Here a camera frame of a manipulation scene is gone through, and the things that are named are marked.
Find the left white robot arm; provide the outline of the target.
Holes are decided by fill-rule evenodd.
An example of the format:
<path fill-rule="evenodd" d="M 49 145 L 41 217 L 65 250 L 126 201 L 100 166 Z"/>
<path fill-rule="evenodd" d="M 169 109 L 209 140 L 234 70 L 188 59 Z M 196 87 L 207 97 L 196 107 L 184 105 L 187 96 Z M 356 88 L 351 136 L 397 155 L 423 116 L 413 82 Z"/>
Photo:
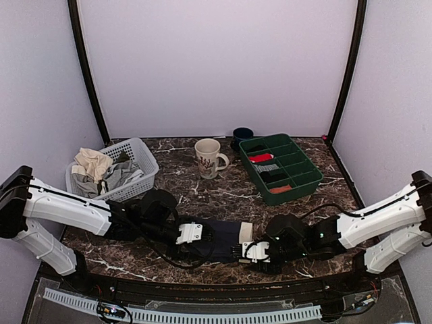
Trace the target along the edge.
<path fill-rule="evenodd" d="M 19 167 L 1 184 L 1 237 L 26 247 L 37 259 L 68 277 L 81 294 L 95 289 L 84 255 L 64 246 L 46 230 L 40 220 L 53 221 L 86 230 L 108 240 L 144 239 L 165 262 L 175 263 L 160 252 L 156 243 L 181 249 L 195 242 L 209 242 L 209 251 L 196 266 L 207 262 L 215 249 L 215 231 L 207 223 L 183 221 L 177 200 L 165 190 L 150 190 L 130 202 L 95 200 L 46 185 L 32 175 L 29 166 Z"/>

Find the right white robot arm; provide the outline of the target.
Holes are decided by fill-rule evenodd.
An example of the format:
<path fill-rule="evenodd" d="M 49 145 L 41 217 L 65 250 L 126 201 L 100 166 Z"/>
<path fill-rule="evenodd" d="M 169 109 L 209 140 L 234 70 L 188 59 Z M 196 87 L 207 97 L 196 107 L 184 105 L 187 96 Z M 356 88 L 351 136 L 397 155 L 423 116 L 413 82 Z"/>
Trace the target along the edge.
<path fill-rule="evenodd" d="M 279 273 L 284 264 L 308 258 L 326 261 L 385 234 L 386 238 L 356 256 L 360 266 L 347 274 L 345 288 L 360 292 L 372 274 L 431 239 L 431 176 L 412 174 L 412 182 L 393 196 L 361 210 L 325 218 L 308 225 L 295 215 L 276 215 L 264 236 L 232 247 L 234 258 L 257 265 L 264 273 Z"/>

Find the navy underwear white waistband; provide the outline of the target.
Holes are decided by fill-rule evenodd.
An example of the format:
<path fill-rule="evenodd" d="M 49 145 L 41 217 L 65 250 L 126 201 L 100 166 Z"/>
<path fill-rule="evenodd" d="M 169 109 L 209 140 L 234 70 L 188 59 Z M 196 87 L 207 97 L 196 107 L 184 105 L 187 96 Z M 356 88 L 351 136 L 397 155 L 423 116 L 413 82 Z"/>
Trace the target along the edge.
<path fill-rule="evenodd" d="M 252 242 L 253 224 L 250 222 L 220 221 L 205 219 L 215 231 L 216 243 L 208 262 L 234 263 L 236 258 L 232 255 L 232 247 L 245 242 Z M 194 257 L 205 257 L 212 246 L 209 241 L 199 240 L 186 245 L 186 250 Z"/>

